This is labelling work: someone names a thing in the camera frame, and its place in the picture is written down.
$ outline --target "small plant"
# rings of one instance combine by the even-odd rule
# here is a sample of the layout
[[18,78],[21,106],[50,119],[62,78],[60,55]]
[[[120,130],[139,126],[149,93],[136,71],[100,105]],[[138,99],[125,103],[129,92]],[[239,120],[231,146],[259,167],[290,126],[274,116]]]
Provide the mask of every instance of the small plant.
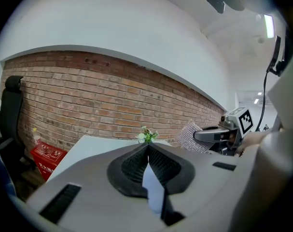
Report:
[[140,133],[136,138],[138,139],[139,143],[150,143],[154,142],[155,138],[159,135],[158,132],[152,133],[150,129],[146,126],[142,127],[143,133]]

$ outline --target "red box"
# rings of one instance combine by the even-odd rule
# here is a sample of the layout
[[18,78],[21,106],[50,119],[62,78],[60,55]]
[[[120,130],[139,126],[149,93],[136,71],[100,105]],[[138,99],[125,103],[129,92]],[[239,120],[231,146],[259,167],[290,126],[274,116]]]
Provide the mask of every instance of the red box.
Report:
[[63,160],[63,158],[67,154],[67,151],[55,148],[45,143],[42,144],[44,149],[53,149],[53,153],[40,155],[36,147],[34,147],[30,153],[34,157],[34,161],[39,168],[42,177],[45,179],[45,181],[47,181],[50,175],[53,173],[54,169],[60,163],[60,161]]

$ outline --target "hand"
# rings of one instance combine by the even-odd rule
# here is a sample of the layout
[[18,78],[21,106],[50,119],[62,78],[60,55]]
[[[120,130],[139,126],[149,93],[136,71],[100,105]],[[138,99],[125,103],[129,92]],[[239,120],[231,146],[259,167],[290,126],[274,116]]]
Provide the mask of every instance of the hand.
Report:
[[260,142],[267,136],[271,131],[255,131],[248,133],[244,139],[242,144],[237,148],[236,153],[241,154],[246,147],[251,145],[259,145]]

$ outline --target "fluorescent light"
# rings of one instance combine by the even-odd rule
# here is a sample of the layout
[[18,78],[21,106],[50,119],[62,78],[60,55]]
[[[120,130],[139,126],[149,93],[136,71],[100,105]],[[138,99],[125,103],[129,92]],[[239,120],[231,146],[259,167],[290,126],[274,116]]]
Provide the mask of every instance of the fluorescent light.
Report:
[[273,17],[270,15],[264,15],[265,19],[265,24],[266,24],[266,33],[267,37],[273,38],[274,37],[274,22],[273,22]]

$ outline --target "brick wall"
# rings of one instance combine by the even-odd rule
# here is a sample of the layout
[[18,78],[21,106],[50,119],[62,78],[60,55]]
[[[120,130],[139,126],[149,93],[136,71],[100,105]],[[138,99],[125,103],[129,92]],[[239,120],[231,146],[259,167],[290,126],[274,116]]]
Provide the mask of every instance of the brick wall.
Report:
[[171,78],[99,54],[53,51],[11,59],[5,63],[0,96],[10,75],[24,76],[19,133],[28,149],[33,127],[43,141],[65,150],[83,135],[133,139],[141,126],[178,145],[174,137],[189,119],[216,125],[223,113]]

